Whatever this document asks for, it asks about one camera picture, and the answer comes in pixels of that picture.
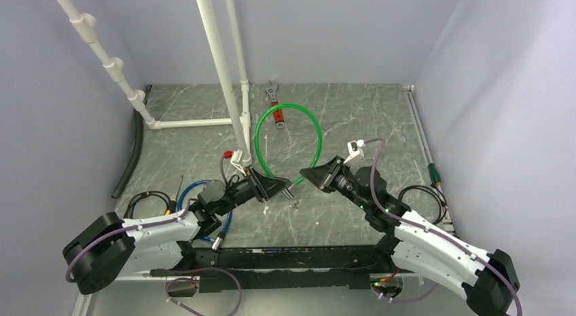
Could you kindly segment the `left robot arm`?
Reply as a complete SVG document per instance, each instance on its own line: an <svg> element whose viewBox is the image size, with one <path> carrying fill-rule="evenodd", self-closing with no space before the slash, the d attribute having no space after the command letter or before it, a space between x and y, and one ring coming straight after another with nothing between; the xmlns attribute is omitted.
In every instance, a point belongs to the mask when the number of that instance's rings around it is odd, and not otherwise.
<svg viewBox="0 0 576 316"><path fill-rule="evenodd" d="M290 187L286 178L248 167L234 183L205 182L190 205L168 215L122 219L114 212L103 214L63 249L65 279L88 295L120 275L157 269L186 275L196 263L192 241L218 229L221 216L253 198L270 200Z"/></svg>

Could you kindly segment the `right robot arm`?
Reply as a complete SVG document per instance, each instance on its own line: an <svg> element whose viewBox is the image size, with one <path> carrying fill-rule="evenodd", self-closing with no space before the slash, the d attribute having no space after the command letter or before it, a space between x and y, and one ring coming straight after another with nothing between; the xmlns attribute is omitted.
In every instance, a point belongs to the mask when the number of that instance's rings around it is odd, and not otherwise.
<svg viewBox="0 0 576 316"><path fill-rule="evenodd" d="M476 315L506 315L520 283L511 256L486 251L452 236L387 191L370 166L351 171L336 156L300 175L325 193L337 192L364 212L369 225L383 233L374 247L378 269L395 267L428 278L462 298Z"/></svg>

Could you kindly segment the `blue cable lock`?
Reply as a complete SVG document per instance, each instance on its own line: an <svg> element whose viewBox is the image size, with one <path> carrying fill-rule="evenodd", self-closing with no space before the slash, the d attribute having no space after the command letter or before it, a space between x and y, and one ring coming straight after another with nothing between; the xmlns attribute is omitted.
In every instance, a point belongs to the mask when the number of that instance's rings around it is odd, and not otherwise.
<svg viewBox="0 0 576 316"><path fill-rule="evenodd" d="M222 229L215 238L212 238L209 236L209 234L216 230L222 224L222 222L217 219L217 216L214 213L209 213L205 207L202 205L197 205L196 203L199 203L197 198L191 197L188 200L188 203L185 203L185 199L194 188L199 188L200 186L206 185L208 183L209 180L200 180L195 181L186 187L177 199L176 210L181 211L184 207L190 207L193 214L198 218L200 227L202 228L202 230L199 232L200 236L196 236L195 239L199 239L205 243L210 243L211 249L213 251L218 251L229 232L233 213L230 211L227 214Z"/></svg>

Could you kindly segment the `green cable lock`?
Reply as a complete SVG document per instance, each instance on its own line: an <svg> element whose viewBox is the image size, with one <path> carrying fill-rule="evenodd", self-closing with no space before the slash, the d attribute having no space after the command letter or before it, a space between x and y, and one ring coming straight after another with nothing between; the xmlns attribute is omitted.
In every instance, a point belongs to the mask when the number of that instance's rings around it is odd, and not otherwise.
<svg viewBox="0 0 576 316"><path fill-rule="evenodd" d="M282 109L285 128L276 127L272 112ZM281 103L274 107L263 103L255 108L253 130L253 159L257 168L267 175L291 181L280 194L292 207L293 201L302 204L306 189L300 169L319 165L323 152L324 134L321 119L313 111L298 103Z"/></svg>

